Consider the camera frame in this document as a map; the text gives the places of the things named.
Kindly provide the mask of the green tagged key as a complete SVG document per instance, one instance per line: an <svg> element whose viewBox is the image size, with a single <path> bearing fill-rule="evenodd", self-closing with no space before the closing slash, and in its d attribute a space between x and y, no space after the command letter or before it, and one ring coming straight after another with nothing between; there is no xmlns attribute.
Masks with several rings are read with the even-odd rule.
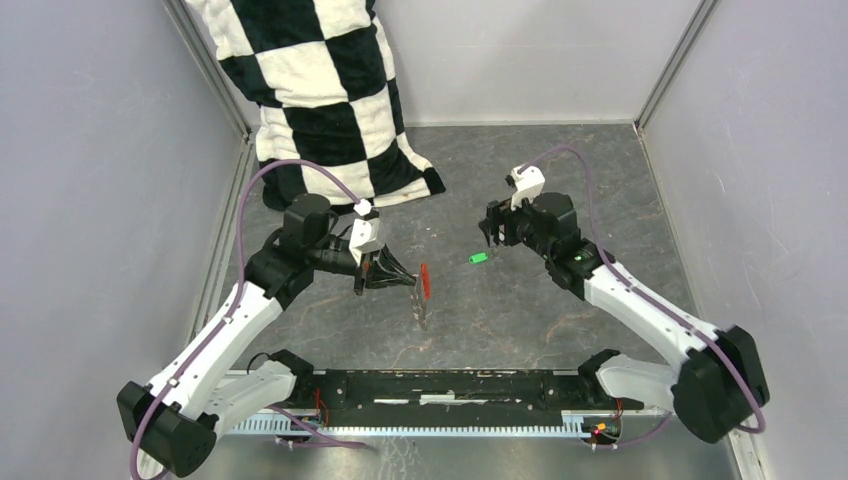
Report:
<svg viewBox="0 0 848 480"><path fill-rule="evenodd" d="M472 265L478 265L489 261L493 257L493 255L494 253L491 250L476 252L468 257L468 263Z"/></svg>

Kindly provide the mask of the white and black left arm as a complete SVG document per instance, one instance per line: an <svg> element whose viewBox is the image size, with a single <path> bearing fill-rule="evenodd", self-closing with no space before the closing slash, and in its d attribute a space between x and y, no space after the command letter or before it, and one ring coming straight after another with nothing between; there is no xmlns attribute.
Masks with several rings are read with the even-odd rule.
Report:
<svg viewBox="0 0 848 480"><path fill-rule="evenodd" d="M128 382L117 396L131 443L130 476L139 457L158 463L159 476L185 477L209 457L218 439L260 410L284 401L306 405L314 394L311 368L290 354L272 356L253 372L224 384L233 363L314 281L316 272L349 276L353 291L414 287L383 239L378 212L366 201L349 237L333 234L338 217L328 199L302 194L283 224L242 263L218 312L188 346L145 384Z"/></svg>

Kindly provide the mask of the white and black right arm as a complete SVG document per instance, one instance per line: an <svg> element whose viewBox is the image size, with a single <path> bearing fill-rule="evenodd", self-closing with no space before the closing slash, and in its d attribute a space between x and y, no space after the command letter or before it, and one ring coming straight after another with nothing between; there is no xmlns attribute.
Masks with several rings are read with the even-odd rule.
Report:
<svg viewBox="0 0 848 480"><path fill-rule="evenodd" d="M764 431L770 391L752 335L700 320L639 282L583 236L569 196L547 192L519 203L492 201L478 226L490 246L532 250L558 287L613 316L663 358L657 364L616 350L594 355L577 382L585 405L636 400L675 415L707 443L734 429Z"/></svg>

